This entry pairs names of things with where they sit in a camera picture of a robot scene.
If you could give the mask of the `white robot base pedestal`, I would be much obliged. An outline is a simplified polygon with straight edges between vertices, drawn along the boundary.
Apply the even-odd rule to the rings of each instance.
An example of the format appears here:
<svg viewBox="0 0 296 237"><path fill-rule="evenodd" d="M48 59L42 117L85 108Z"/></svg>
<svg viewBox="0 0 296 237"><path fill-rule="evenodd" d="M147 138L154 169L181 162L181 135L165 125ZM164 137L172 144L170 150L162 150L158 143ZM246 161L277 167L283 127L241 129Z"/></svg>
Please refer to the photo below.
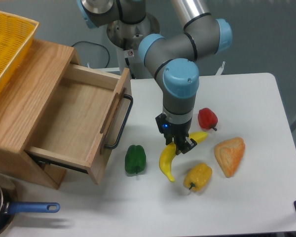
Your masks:
<svg viewBox="0 0 296 237"><path fill-rule="evenodd" d="M128 68L133 79L151 78L138 52L141 41L150 34L159 34L158 20L147 13L138 24L126 24L116 20L107 26L107 36L115 46L119 69Z"/></svg>

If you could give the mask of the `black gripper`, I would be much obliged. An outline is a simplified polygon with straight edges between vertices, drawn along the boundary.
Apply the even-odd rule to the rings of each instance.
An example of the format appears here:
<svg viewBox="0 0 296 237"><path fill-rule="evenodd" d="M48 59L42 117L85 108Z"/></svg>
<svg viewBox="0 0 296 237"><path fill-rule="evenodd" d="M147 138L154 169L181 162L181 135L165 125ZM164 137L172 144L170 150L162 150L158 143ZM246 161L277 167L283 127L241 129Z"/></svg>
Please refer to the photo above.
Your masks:
<svg viewBox="0 0 296 237"><path fill-rule="evenodd" d="M176 155L185 154L197 146L197 142L188 137L191 126L191 119L185 123L175 124L166 119L165 114L160 114L156 118L159 132L163 134L166 145L174 142L176 145Z"/></svg>

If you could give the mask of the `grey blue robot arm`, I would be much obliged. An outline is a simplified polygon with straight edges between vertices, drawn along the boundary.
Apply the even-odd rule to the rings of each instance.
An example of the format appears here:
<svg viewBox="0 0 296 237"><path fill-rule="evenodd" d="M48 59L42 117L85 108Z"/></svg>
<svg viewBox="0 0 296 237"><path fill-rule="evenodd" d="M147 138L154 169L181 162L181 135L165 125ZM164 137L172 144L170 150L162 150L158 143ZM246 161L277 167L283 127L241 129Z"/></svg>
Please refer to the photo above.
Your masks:
<svg viewBox="0 0 296 237"><path fill-rule="evenodd" d="M230 47L230 25L215 19L203 0L174 0L183 33L166 39L143 0L79 0L77 5L89 28L107 25L117 48L137 51L163 92L163 111L156 117L160 133L175 144L176 154L193 149L197 141L188 132L199 87L196 61Z"/></svg>

